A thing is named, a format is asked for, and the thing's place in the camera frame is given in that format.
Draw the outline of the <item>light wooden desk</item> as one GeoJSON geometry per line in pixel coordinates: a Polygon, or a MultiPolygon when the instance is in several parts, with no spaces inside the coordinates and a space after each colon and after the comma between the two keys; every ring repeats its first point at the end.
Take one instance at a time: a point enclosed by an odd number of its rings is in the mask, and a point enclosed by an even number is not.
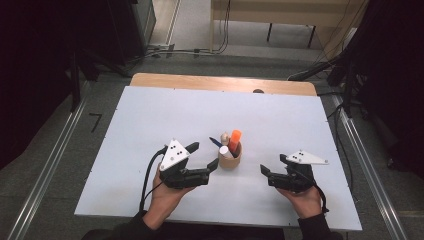
{"type": "Polygon", "coordinates": [[[324,56],[336,57],[369,0],[210,0],[210,44],[215,20],[315,26],[324,56]]]}

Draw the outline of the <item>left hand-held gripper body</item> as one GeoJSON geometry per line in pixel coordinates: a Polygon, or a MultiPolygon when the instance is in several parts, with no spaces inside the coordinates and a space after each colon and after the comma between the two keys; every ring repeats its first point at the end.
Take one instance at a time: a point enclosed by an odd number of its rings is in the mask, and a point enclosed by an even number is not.
{"type": "Polygon", "coordinates": [[[192,188],[209,183],[207,168],[188,169],[190,153],[178,140],[172,139],[159,165],[160,180],[173,189],[192,188]]]}

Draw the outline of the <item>orange highlighter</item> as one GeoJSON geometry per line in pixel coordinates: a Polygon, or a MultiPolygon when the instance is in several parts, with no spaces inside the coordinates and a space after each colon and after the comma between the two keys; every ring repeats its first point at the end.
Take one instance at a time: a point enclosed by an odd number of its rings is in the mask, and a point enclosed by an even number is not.
{"type": "Polygon", "coordinates": [[[240,130],[234,129],[232,131],[232,134],[228,143],[228,148],[232,153],[236,151],[237,146],[240,142],[241,136],[242,136],[242,132],[240,130]]]}

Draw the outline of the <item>aluminium floor rail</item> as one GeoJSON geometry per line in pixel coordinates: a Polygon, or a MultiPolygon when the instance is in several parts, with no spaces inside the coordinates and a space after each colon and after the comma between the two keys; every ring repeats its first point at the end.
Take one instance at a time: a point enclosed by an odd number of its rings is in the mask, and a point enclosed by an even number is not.
{"type": "Polygon", "coordinates": [[[347,133],[349,141],[352,144],[353,150],[391,239],[409,240],[392,201],[387,194],[377,171],[375,170],[372,159],[363,144],[355,122],[352,118],[348,117],[344,110],[341,111],[341,122],[347,133]]]}
{"type": "Polygon", "coordinates": [[[62,128],[60,135],[41,170],[41,173],[31,189],[31,192],[26,197],[13,228],[8,234],[6,240],[24,240],[29,226],[31,225],[31,222],[61,161],[74,129],[78,124],[91,90],[92,83],[86,82],[83,84],[81,90],[81,101],[76,106],[76,109],[72,113],[68,114],[65,125],[62,128]]]}

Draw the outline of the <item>person's right hand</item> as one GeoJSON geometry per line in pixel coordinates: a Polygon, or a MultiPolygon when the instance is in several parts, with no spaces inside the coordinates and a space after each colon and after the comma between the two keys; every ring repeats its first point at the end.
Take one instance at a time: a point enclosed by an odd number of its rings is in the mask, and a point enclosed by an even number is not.
{"type": "Polygon", "coordinates": [[[315,187],[300,193],[293,193],[280,188],[277,188],[277,191],[291,202],[300,219],[314,217],[322,213],[321,197],[315,187]]]}

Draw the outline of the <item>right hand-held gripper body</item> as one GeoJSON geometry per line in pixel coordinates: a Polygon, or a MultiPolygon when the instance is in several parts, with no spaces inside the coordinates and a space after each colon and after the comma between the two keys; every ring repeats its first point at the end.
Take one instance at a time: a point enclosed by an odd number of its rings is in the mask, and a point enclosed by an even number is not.
{"type": "Polygon", "coordinates": [[[286,173],[271,172],[271,175],[267,177],[268,185],[295,193],[304,192],[316,185],[312,171],[313,165],[329,164],[328,160],[305,150],[298,150],[286,156],[289,161],[288,165],[285,164],[286,173]]]}

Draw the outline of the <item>black cabinet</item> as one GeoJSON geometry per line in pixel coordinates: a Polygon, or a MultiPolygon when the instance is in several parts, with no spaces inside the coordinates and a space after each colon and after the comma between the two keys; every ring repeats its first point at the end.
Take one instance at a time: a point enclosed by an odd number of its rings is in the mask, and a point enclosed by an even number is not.
{"type": "Polygon", "coordinates": [[[143,57],[156,24],[153,0],[109,0],[123,64],[143,57]]]}

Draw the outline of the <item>brown round pen holder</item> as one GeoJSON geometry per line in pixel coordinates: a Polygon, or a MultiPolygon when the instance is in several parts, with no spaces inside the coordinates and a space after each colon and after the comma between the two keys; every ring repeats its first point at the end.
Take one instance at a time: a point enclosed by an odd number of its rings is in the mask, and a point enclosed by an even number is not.
{"type": "Polygon", "coordinates": [[[232,154],[233,154],[233,158],[226,158],[222,156],[218,151],[219,166],[221,168],[234,169],[240,164],[241,156],[242,156],[242,145],[238,144],[236,151],[232,154]]]}

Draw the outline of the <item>wooden table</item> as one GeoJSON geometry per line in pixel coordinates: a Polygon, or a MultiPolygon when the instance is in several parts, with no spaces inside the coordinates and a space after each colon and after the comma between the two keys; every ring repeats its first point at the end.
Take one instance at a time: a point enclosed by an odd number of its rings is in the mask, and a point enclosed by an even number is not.
{"type": "Polygon", "coordinates": [[[137,87],[160,87],[266,94],[316,96],[312,83],[241,77],[193,76],[178,74],[136,73],[130,82],[137,87]]]}

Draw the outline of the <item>black metal stand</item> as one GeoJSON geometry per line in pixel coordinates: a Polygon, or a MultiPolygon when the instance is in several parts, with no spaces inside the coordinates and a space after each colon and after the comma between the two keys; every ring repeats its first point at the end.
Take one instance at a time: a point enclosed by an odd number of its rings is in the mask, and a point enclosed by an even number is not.
{"type": "Polygon", "coordinates": [[[71,79],[71,85],[72,85],[71,112],[75,112],[81,101],[79,68],[78,68],[78,62],[77,62],[77,55],[75,51],[72,51],[70,53],[70,79],[71,79]]]}

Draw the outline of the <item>person's left hand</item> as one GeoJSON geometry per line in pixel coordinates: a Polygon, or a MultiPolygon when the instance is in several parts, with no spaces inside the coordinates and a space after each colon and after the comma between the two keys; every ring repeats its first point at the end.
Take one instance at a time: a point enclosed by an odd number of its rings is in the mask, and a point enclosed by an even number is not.
{"type": "Polygon", "coordinates": [[[183,189],[168,188],[161,182],[159,171],[156,171],[153,185],[155,190],[152,192],[150,206],[142,220],[150,229],[157,230],[177,208],[181,199],[194,190],[194,187],[183,189]]]}

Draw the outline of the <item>dark curtain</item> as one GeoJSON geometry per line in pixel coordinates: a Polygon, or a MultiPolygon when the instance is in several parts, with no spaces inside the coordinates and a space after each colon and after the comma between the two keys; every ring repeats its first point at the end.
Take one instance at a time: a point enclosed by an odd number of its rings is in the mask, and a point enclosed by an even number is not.
{"type": "Polygon", "coordinates": [[[330,74],[366,78],[357,94],[393,165],[424,179],[424,0],[369,0],[356,34],[330,74]]]}
{"type": "Polygon", "coordinates": [[[0,170],[20,156],[71,95],[70,53],[88,80],[98,73],[77,26],[95,0],[0,0],[0,170]]]}

